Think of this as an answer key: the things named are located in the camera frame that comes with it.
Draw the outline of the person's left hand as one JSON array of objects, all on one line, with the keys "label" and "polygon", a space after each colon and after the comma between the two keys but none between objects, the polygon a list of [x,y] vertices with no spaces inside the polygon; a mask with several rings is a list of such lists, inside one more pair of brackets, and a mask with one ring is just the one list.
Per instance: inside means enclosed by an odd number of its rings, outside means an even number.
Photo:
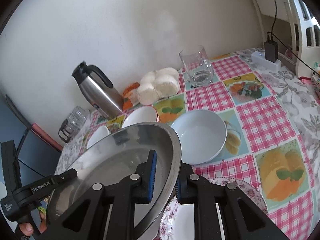
[{"label": "person's left hand", "polygon": [[[42,210],[39,210],[39,215],[41,218],[39,232],[44,233],[47,230],[46,214],[43,213]],[[18,224],[15,229],[15,235],[18,237],[18,239],[29,239],[33,233],[34,228],[30,223]]]}]

